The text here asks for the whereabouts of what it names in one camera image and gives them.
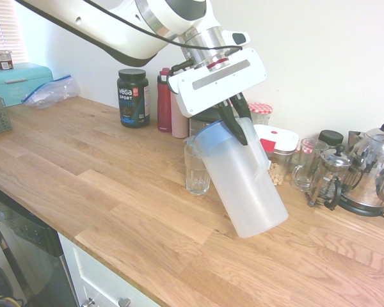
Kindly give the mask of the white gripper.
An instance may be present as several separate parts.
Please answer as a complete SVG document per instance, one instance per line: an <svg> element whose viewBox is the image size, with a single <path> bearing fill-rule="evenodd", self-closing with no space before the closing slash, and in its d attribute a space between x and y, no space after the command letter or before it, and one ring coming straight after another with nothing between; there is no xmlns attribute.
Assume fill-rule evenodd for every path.
<svg viewBox="0 0 384 307"><path fill-rule="evenodd" d="M223 123L246 146L246 136L227 99L230 98L240 118L251 119L250 109L241 92L265 78L266 71L260 56L254 49L247 48L231 55L229 64L217 70L201 67L175 75L175 96L182 115L187 118L218 104Z"/></svg>

